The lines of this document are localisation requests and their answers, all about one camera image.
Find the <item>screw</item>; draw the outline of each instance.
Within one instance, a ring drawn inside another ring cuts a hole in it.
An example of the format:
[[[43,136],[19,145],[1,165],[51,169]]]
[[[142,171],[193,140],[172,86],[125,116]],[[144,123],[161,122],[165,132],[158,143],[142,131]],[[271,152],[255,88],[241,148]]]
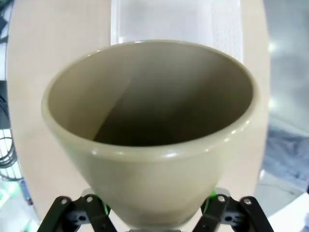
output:
[[[219,200],[220,202],[225,202],[225,198],[224,198],[223,196],[219,196],[219,197],[218,197],[218,200]]]
[[[248,205],[251,204],[251,201],[250,201],[248,198],[244,199],[243,202],[244,202],[245,204],[248,204]]]
[[[88,197],[87,198],[87,202],[89,203],[89,202],[91,202],[92,201],[92,197]]]

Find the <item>floor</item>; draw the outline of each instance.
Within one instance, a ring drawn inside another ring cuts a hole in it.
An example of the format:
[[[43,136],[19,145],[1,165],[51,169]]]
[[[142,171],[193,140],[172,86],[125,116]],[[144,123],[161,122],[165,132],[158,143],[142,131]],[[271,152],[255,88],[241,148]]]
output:
[[[266,215],[276,219],[276,228],[282,227],[287,214],[291,224],[301,219],[302,231],[307,231],[309,209],[298,208],[302,215],[285,210],[291,202],[308,201],[302,194],[309,184],[309,2],[264,0],[264,4],[271,54],[270,121],[263,163],[268,170],[262,170],[254,195]],[[291,229],[300,231],[298,225]]]
[[[1,14],[9,22],[12,4]],[[9,24],[2,30],[0,38],[8,35]],[[0,44],[0,81],[6,80],[6,48],[7,43]],[[0,129],[0,158],[4,157],[12,146],[10,129]],[[35,232],[39,220],[32,200],[27,193],[24,180],[21,179],[18,161],[11,167],[0,169],[0,231],[1,232]]]

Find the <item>round table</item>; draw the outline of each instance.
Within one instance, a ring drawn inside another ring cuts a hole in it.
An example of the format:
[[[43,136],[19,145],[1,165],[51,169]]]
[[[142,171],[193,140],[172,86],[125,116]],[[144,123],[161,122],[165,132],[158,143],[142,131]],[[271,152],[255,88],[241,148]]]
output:
[[[240,158],[218,186],[234,199],[252,195],[267,131],[270,62],[262,0],[242,0],[244,64],[255,76],[261,106]],[[110,0],[15,0],[10,22],[7,79],[16,150],[40,217],[57,196],[78,198],[89,185],[55,141],[41,116],[46,85],[78,57],[110,45]]]

